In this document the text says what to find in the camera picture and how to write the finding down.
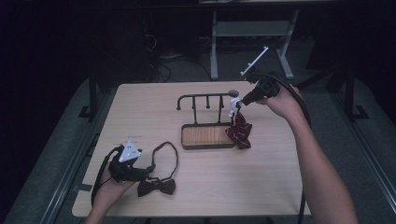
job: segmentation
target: bow tie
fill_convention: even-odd
[[[251,126],[238,110],[235,116],[235,125],[228,128],[225,132],[239,149],[250,148],[248,135],[250,134]]]
[[[172,195],[176,188],[176,182],[174,179],[168,181],[140,181],[137,187],[137,196],[142,197],[149,194],[155,189],[159,189],[162,193]]]

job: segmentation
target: burgundy fabric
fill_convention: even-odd
[[[231,126],[225,132],[236,143],[239,149],[250,148],[248,135],[250,134],[252,125],[247,123],[244,116],[239,112],[235,116],[235,125]]]
[[[170,179],[164,182],[148,182],[148,181],[140,181],[139,186],[137,187],[137,196],[142,197],[146,194],[149,194],[155,189],[159,189],[162,193],[172,195],[176,188],[176,182],[174,179]]]

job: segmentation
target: person's hand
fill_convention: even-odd
[[[107,164],[103,171],[100,181],[102,185],[96,192],[93,208],[85,221],[86,224],[103,223],[110,207],[134,184],[132,181],[117,183],[117,181],[111,178],[111,174],[108,171],[109,164]]]
[[[293,87],[293,89],[301,97],[299,90],[296,87]],[[264,97],[256,103],[259,105],[268,105],[274,113],[286,120],[304,115],[299,104],[284,87],[280,87],[279,94],[276,97]]]

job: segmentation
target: wooden tabletop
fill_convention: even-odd
[[[216,217],[297,215],[302,182],[295,142],[288,123],[268,107],[251,104],[241,112],[253,127],[250,149],[217,148],[185,150],[181,145],[181,127],[192,124],[191,99],[177,99],[184,94],[226,93],[237,90],[245,96],[254,88],[248,82],[193,82],[166,84],[124,84],[116,93],[106,123],[83,184],[94,184],[104,157],[114,147],[128,140],[143,150],[134,164],[146,168],[152,150],[165,141],[172,142],[179,155],[175,172],[177,188],[173,195],[154,190],[137,197],[133,185],[108,212],[123,217]],[[229,121],[231,97],[224,97],[221,121]],[[197,121],[218,120],[218,100],[197,98]],[[168,177],[176,164],[175,152],[164,147],[155,154],[157,167],[151,176]],[[85,217],[91,210],[91,193],[80,190],[73,214]]]

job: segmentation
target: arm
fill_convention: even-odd
[[[257,103],[268,105],[291,127],[296,141],[304,194],[315,223],[358,223],[347,187],[324,154],[303,111],[289,92],[281,88],[277,97],[262,99]]]
[[[103,223],[110,207],[134,184],[134,182],[131,181],[117,183],[114,179],[109,178],[111,178],[111,174],[108,171],[107,164],[101,178],[101,183],[104,184],[96,193],[93,208],[85,220],[86,224]]]

